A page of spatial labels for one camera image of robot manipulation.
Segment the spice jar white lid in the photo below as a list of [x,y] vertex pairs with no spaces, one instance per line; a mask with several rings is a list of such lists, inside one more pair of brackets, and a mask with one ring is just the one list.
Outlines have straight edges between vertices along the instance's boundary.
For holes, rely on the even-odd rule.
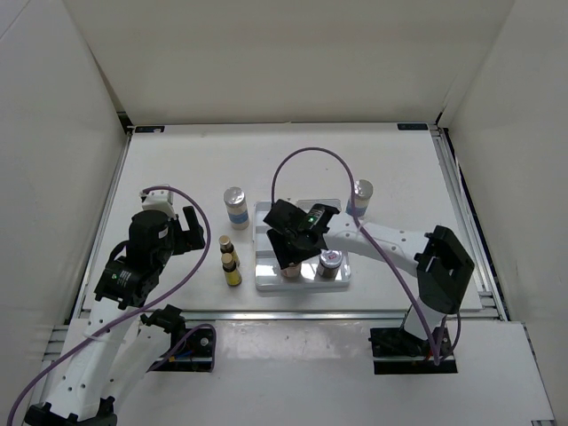
[[325,280],[334,280],[343,263],[343,253],[339,250],[322,250],[319,255],[317,274]]
[[280,270],[280,275],[285,279],[297,279],[301,276],[302,264],[290,264],[288,267]]

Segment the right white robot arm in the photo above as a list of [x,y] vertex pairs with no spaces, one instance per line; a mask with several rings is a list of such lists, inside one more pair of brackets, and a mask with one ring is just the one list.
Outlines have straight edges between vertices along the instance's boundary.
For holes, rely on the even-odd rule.
[[332,206],[316,203],[304,211],[283,200],[271,206],[263,222],[281,269],[323,250],[386,263],[411,303],[398,343],[412,355],[430,345],[434,328],[446,316],[460,311],[475,269],[458,237],[442,225],[422,233],[363,225],[358,218]]

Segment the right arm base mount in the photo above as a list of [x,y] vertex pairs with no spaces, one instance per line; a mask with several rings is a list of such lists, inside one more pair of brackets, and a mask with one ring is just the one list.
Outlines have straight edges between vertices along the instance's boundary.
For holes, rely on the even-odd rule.
[[428,340],[407,333],[402,327],[370,329],[375,375],[447,375],[457,374],[453,343],[449,330],[434,329],[434,348]]

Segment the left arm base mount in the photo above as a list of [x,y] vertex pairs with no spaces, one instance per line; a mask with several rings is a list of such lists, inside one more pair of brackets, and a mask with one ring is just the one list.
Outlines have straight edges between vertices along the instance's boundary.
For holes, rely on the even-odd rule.
[[211,373],[215,366],[217,331],[212,324],[189,327],[181,310],[168,304],[156,310],[145,325],[160,327],[170,337],[170,348],[149,368],[153,371]]

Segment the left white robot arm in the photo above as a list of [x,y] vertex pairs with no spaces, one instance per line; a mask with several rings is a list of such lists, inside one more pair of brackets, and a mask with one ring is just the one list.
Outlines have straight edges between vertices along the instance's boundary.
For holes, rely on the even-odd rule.
[[210,227],[201,208],[177,215],[169,201],[149,201],[130,222],[95,287],[84,339],[54,362],[67,364],[43,403],[28,408],[27,425],[115,425],[119,405],[163,355],[185,348],[190,332],[180,309],[168,304],[152,314],[147,298],[168,261],[207,253]]

